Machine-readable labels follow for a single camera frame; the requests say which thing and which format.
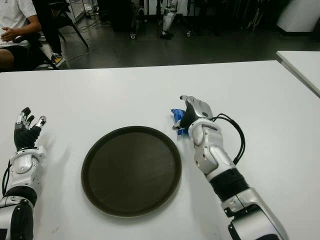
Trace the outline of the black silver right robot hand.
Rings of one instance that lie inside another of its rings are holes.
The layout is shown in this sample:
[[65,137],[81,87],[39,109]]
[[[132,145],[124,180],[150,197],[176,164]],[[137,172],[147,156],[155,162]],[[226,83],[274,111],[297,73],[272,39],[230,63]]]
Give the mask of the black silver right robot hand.
[[198,119],[208,120],[213,117],[211,107],[205,101],[187,95],[179,98],[184,101],[186,109],[182,119],[173,125],[173,130],[188,129]]

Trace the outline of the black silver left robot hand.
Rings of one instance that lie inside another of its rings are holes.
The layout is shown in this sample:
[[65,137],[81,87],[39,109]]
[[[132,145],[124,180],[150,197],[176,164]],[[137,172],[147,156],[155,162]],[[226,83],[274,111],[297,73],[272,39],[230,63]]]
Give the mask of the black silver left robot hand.
[[17,151],[34,148],[42,128],[47,123],[47,118],[41,116],[39,120],[30,127],[32,121],[35,119],[35,116],[30,114],[31,109],[25,107],[15,121],[13,140]]

